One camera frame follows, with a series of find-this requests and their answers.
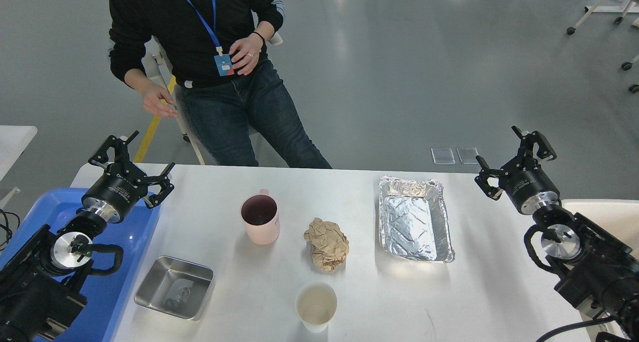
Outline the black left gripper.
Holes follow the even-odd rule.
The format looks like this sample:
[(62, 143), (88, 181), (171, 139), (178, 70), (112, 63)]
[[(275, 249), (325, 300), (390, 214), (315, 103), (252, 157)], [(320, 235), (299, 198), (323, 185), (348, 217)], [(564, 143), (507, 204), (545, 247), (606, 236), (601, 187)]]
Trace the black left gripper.
[[(82, 196), (82, 209), (98, 215), (107, 223), (122, 222), (139, 199), (148, 209), (153, 209), (174, 190), (169, 177), (174, 162), (164, 167), (157, 176), (149, 176), (134, 166), (128, 146), (137, 135), (139, 131), (125, 136), (125, 139), (110, 135), (88, 159), (89, 164), (102, 167), (103, 174)], [(112, 162), (109, 160), (110, 149), (114, 151)]]

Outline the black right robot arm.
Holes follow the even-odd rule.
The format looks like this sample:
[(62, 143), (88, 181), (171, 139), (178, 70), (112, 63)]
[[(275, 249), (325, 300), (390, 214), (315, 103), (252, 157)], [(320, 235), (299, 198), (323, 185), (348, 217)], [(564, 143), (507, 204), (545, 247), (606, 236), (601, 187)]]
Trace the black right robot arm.
[(498, 169), (476, 156), (481, 170), (475, 183), (497, 201), (506, 194), (521, 215), (534, 224), (524, 235), (529, 258), (543, 271), (557, 275), (555, 291), (573, 308), (591, 319), (556, 328), (541, 335), (546, 342), (575, 329), (616, 323), (623, 336), (601, 331), (598, 342), (636, 342), (639, 337), (638, 261), (630, 246), (581, 213), (562, 206), (560, 192), (542, 169), (542, 162), (557, 158), (540, 132), (523, 132), (516, 155)]

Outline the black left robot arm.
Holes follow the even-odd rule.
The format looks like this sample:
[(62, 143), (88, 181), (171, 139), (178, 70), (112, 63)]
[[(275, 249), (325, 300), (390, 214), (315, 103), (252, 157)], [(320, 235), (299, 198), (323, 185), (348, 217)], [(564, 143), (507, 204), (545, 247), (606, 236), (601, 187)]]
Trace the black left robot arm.
[(174, 163), (150, 176), (130, 160), (128, 145), (137, 134), (110, 135), (89, 158), (103, 174), (82, 195), (70, 221), (57, 231), (43, 224), (17, 251), (2, 254), (3, 342), (52, 341), (67, 331), (87, 306), (81, 292), (86, 279), (116, 274), (125, 258), (123, 247), (96, 238), (122, 222), (139, 201), (153, 209), (173, 192)]

